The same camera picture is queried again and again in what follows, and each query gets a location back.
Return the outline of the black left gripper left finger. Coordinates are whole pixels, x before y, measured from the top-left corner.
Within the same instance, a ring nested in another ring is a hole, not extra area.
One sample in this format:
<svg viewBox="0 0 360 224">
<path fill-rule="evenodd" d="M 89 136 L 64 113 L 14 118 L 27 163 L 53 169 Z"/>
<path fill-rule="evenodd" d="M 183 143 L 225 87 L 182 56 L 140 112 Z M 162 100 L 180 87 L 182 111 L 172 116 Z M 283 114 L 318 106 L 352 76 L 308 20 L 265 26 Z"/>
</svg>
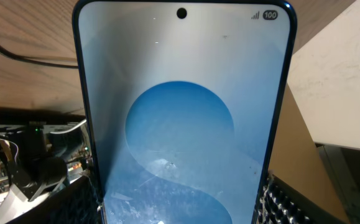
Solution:
<svg viewBox="0 0 360 224">
<path fill-rule="evenodd" d="M 83 176 L 9 224 L 103 223 L 98 194 L 89 177 Z"/>
</svg>

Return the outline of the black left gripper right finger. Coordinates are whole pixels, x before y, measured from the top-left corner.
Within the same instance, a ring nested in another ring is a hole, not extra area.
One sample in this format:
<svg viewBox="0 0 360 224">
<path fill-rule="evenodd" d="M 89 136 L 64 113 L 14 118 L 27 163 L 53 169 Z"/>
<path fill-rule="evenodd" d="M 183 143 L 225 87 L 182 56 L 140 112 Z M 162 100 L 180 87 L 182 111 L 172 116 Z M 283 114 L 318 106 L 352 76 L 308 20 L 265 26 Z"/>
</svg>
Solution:
<svg viewBox="0 0 360 224">
<path fill-rule="evenodd" d="M 271 175 L 264 182 L 257 224 L 343 224 L 291 186 Z"/>
</svg>

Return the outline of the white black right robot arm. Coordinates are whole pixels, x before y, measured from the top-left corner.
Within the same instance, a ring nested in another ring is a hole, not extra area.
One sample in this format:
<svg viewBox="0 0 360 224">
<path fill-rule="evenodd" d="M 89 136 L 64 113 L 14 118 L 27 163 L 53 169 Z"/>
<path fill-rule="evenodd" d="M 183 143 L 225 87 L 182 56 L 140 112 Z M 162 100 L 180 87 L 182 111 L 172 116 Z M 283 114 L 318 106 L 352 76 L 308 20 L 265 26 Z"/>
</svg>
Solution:
<svg viewBox="0 0 360 224">
<path fill-rule="evenodd" d="M 84 124 L 0 126 L 0 158 L 10 183 L 28 202 L 67 179 L 71 155 L 86 146 Z"/>
</svg>

